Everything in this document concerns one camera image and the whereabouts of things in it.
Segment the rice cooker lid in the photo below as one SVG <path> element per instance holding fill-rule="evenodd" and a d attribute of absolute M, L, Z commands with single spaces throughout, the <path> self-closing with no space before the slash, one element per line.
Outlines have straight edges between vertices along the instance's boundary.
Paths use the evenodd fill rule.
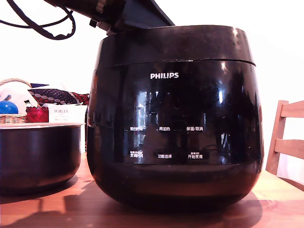
<path fill-rule="evenodd" d="M 254 64 L 244 31 L 196 25 L 137 29 L 101 41 L 97 68 L 189 60 L 232 60 Z"/>

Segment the white wall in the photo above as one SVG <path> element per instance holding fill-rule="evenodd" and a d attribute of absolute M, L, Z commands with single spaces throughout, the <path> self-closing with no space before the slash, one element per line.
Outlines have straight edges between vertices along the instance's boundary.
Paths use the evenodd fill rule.
<path fill-rule="evenodd" d="M 17 4 L 33 20 L 48 23 L 64 17 L 61 9 L 42 0 Z M 304 100 L 303 4 L 300 0 L 156 0 L 176 25 L 216 24 L 243 29 L 251 45 L 263 109 L 265 162 L 269 150 L 277 101 Z M 0 79 L 20 77 L 30 82 L 63 84 L 67 90 L 87 93 L 99 41 L 105 32 L 88 25 L 79 14 L 76 34 L 65 41 L 48 40 L 34 31 L 0 24 Z M 0 18 L 21 23 L 6 1 Z M 71 23 L 50 29 L 70 32 Z M 288 120 L 285 138 L 304 139 L 303 121 Z M 304 162 L 282 156 L 279 175 L 304 183 Z"/>

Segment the black rice cooker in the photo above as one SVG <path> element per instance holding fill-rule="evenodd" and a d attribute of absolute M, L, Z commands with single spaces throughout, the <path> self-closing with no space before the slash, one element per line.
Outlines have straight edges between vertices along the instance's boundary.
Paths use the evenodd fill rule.
<path fill-rule="evenodd" d="M 145 209 L 218 209 L 261 172 L 255 63 L 244 31 L 169 26 L 102 40 L 87 159 L 113 199 Z"/>

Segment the wicker basket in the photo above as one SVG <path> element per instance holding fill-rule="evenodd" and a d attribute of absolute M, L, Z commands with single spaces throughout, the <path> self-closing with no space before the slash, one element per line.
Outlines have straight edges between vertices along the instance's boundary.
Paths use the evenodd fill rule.
<path fill-rule="evenodd" d="M 20 124 L 25 123 L 25 116 L 22 114 L 0 114 L 0 124 Z"/>
<path fill-rule="evenodd" d="M 3 81 L 0 81 L 0 86 L 4 85 L 6 83 L 9 82 L 21 82 L 24 83 L 26 85 L 28 85 L 30 88 L 32 88 L 31 84 L 28 83 L 27 81 L 24 81 L 22 79 L 18 79 L 18 78 L 9 78 L 9 79 L 5 79 Z M 25 116 L 26 115 L 22 115 L 22 114 L 0 114 L 0 124 L 20 124 L 20 123 L 25 123 Z"/>

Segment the box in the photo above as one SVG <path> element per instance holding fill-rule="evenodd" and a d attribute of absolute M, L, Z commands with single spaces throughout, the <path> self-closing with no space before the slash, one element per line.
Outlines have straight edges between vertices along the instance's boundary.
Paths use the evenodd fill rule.
<path fill-rule="evenodd" d="M 86 105 L 48 105 L 50 123 L 85 123 Z"/>

